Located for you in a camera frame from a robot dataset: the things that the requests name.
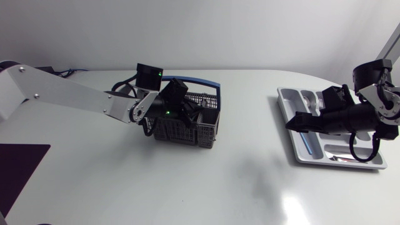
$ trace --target blue handle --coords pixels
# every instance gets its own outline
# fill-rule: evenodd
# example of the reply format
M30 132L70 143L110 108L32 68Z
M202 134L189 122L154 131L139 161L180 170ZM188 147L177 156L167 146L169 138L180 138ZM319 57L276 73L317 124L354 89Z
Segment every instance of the blue handle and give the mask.
M217 91L217 110L221 110L221 85L217 82L208 81L205 79L199 79L194 77L184 77L184 76L163 76L162 81L170 81L172 79L180 79L183 82L189 82L193 84L200 84L207 87L215 88Z

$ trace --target white tabletop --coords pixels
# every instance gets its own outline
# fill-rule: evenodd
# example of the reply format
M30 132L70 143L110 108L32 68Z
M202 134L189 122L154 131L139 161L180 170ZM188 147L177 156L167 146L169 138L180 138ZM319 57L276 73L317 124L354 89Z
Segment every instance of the white tabletop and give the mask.
M107 91L134 73L80 72L71 80ZM8 224L400 224L400 138L381 141L388 164L382 171L295 160L276 89L333 83L286 71L164 75L221 84L212 149L156 141L102 114L25 102L0 124L0 143L51 148Z

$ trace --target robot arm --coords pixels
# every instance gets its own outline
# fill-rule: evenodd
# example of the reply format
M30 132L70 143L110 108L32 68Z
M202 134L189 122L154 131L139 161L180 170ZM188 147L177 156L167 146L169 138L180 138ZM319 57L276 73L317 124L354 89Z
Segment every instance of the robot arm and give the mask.
M349 147L352 156L361 162L372 160L381 139L393 140L399 135L400 87L391 84L390 60L380 59L356 67L353 71L354 90L361 103L355 104L347 85L329 87L322 92L325 108L320 116L306 112L296 115L287 129L306 133L351 133ZM357 132L375 131L372 154L367 159L356 156L353 142Z
M143 64L137 65L134 77L117 83L112 91L106 92L12 61L0 62L0 73L9 75L27 99L103 113L124 123L136 122L143 125L147 136L153 133L160 117L180 119L190 128L203 110L198 103L185 97L188 87L179 79L168 79L169 84L159 91L163 70ZM129 84L133 80L136 80L135 86ZM152 129L146 118L155 120Z

